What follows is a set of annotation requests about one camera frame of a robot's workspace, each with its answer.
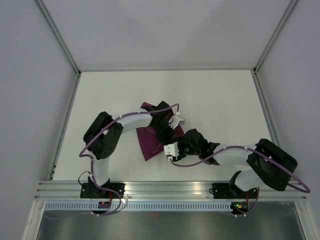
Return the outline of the purple cloth napkin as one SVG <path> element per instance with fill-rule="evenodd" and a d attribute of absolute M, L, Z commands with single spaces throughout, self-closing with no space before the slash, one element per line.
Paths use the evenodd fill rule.
<path fill-rule="evenodd" d="M 160 118 L 172 118 L 174 112 L 172 109 L 152 113 L 150 116 L 153 117 L 160 117 Z M 152 120 L 149 126 L 147 127 L 140 127 L 136 129 L 140 149 L 142 151 L 142 155 L 145 161 L 150 160 L 151 158 L 155 157 L 156 155 L 160 154 L 164 150 L 164 145 L 159 143 L 159 141 L 155 137 L 155 130 L 152 127 Z M 175 128 L 175 134 L 172 138 L 179 138 L 184 136 L 185 133 L 181 126 Z"/>

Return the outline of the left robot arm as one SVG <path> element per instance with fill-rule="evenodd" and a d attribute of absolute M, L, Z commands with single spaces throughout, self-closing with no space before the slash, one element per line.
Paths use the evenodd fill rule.
<path fill-rule="evenodd" d="M 146 161 L 168 148 L 176 133 L 181 133 L 185 120 L 180 116 L 179 104 L 162 101 L 159 105 L 144 105 L 135 112 L 110 115 L 98 114 L 83 136 L 85 147 L 79 157 L 90 159 L 91 191 L 98 198 L 109 193 L 109 157 L 116 150 L 120 137 L 136 131 L 142 155 Z"/>

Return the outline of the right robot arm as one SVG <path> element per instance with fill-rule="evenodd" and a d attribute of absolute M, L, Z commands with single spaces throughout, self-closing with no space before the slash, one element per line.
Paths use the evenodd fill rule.
<path fill-rule="evenodd" d="M 261 186 L 283 192 L 291 179 L 285 170 L 294 173 L 298 166 L 296 159 L 265 138 L 249 146 L 228 146 L 209 142 L 196 129 L 191 129 L 175 141 L 178 156 L 174 161 L 198 156 L 207 165 L 250 167 L 246 171 L 238 170 L 228 183 L 228 192 L 235 198 Z"/>

